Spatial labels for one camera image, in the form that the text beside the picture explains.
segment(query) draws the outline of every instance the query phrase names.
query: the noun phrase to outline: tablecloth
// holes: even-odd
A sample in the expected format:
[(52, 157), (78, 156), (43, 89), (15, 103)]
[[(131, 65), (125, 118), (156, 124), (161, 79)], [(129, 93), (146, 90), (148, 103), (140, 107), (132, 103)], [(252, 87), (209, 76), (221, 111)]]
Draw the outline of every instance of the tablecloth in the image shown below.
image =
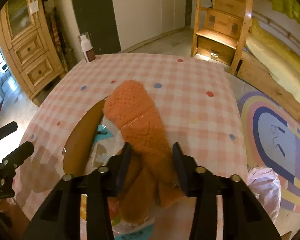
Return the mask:
[[(240, 116), (220, 65), (168, 55), (102, 55), (92, 63), (79, 62), (59, 82), (21, 140), (35, 147), (34, 154), (16, 170), (13, 184), (15, 199), (29, 219), (64, 174), (62, 152), (76, 124), (128, 79), (141, 82), (154, 100), (171, 145), (179, 142), (185, 154), (216, 175), (239, 174), (246, 181)], [(184, 199), (161, 212), (154, 238), (188, 239), (194, 203), (194, 199)]]

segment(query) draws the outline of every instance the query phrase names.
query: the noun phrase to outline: table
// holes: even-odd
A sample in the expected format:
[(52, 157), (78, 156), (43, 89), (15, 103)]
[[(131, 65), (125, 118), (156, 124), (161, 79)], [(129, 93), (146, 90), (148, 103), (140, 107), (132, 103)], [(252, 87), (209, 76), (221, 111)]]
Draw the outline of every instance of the table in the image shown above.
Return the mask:
[[(179, 142), (185, 154), (216, 175), (239, 174), (246, 181), (242, 125), (220, 65), (168, 55), (102, 55), (92, 63), (79, 62), (59, 82), (21, 140), (32, 141), (35, 147), (16, 170), (13, 184), (15, 199), (29, 219), (64, 175), (62, 151), (71, 131), (94, 104), (128, 79), (141, 82), (154, 100), (171, 145)], [(184, 199), (161, 212), (154, 225), (155, 239), (188, 239), (194, 202)], [(218, 224), (222, 225), (220, 216)]]

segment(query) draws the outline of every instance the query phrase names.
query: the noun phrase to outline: rainbow rug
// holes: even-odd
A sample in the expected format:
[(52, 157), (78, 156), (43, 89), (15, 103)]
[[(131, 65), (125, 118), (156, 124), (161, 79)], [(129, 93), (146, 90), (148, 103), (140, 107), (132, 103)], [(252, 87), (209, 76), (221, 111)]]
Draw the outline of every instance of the rainbow rug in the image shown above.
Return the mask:
[(281, 207), (300, 213), (300, 124), (259, 91), (238, 101), (248, 166), (266, 165), (279, 174)]

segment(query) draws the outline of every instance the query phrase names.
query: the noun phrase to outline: green cloth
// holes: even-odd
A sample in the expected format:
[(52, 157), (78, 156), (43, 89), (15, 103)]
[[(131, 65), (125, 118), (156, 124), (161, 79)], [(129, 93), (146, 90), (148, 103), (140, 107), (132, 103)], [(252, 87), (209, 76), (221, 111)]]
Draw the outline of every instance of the green cloth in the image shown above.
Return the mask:
[(272, 9), (286, 14), (300, 24), (300, 5), (296, 0), (272, 0)]

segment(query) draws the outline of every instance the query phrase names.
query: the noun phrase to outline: screw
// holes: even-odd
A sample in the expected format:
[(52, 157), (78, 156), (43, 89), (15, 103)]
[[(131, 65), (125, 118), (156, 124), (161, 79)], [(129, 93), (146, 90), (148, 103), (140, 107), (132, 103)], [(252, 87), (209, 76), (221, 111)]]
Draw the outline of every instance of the screw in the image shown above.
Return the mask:
[(101, 166), (98, 171), (100, 173), (107, 173), (109, 171), (109, 168), (107, 166)]
[(63, 179), (64, 181), (70, 181), (70, 180), (72, 179), (72, 175), (71, 175), (71, 174), (66, 174), (66, 175), (64, 175), (64, 176), (62, 177), (62, 179)]
[(237, 175), (237, 174), (234, 174), (231, 176), (231, 180), (234, 181), (234, 182), (238, 182), (241, 180), (240, 176)]
[(204, 167), (201, 167), (201, 166), (198, 166), (198, 167), (195, 168), (195, 172), (199, 173), (199, 174), (205, 173), (206, 171), (207, 170)]

